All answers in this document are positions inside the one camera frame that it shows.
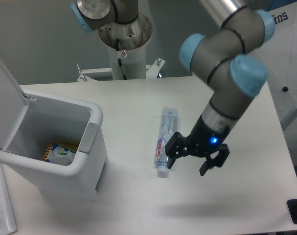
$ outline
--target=metal pole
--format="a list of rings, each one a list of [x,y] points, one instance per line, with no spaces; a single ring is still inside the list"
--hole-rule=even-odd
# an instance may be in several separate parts
[[[220,27],[224,21],[241,7],[245,6],[243,0],[199,0],[206,11]]]

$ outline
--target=trash bin lid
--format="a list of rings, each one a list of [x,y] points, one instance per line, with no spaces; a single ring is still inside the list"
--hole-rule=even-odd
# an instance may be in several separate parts
[[[29,97],[0,60],[0,149],[7,149],[28,106]]]

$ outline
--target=white table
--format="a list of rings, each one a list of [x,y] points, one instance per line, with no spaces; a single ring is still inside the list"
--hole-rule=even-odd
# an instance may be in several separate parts
[[[109,164],[94,203],[40,192],[8,167],[18,234],[248,234],[297,230],[286,201],[297,179],[267,85],[225,141],[230,155],[204,177],[204,159],[176,161],[158,178],[154,154],[164,107],[188,135],[212,91],[196,77],[29,85],[99,104]]]

